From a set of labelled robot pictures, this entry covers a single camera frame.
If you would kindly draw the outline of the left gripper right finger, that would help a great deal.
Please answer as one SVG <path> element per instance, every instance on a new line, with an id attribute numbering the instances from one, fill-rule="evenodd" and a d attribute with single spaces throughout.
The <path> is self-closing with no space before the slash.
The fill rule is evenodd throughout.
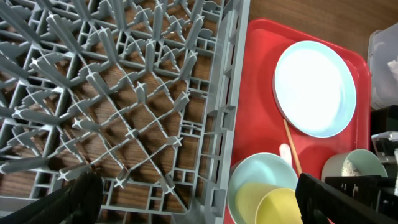
<path id="1" fill-rule="evenodd" d="M 397 224 L 396 178 L 327 177 L 302 173 L 295 191 L 304 223 Z"/>

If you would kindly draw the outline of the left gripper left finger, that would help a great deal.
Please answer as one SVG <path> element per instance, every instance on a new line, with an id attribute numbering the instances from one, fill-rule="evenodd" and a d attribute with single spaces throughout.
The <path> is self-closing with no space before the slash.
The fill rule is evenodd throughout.
<path id="1" fill-rule="evenodd" d="M 74 183 L 1 218 L 1 223 L 96 223 L 102 201 L 102 178 L 96 172 L 88 171 L 81 174 Z"/>

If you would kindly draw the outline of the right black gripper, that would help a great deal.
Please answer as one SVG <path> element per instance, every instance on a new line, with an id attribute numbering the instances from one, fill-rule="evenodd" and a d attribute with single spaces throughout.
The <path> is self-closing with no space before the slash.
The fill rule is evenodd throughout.
<path id="1" fill-rule="evenodd" d="M 397 187 L 397 131 L 373 134 L 371 142 L 387 177 Z"/>

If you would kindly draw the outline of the green bowl with rice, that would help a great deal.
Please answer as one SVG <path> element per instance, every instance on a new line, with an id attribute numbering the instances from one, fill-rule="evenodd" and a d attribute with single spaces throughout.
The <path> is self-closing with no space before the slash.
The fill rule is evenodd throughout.
<path id="1" fill-rule="evenodd" d="M 355 149 L 330 157 L 323 166 L 321 180 L 327 177 L 380 175 L 387 177 L 387 172 L 378 157 L 371 151 Z"/>

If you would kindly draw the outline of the yellow plastic cup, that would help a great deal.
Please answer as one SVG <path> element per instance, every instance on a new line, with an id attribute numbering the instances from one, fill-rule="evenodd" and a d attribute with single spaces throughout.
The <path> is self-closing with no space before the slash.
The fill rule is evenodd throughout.
<path id="1" fill-rule="evenodd" d="M 237 191 L 234 204 L 245 223 L 303 223 L 295 191 L 289 188 L 248 182 Z"/>

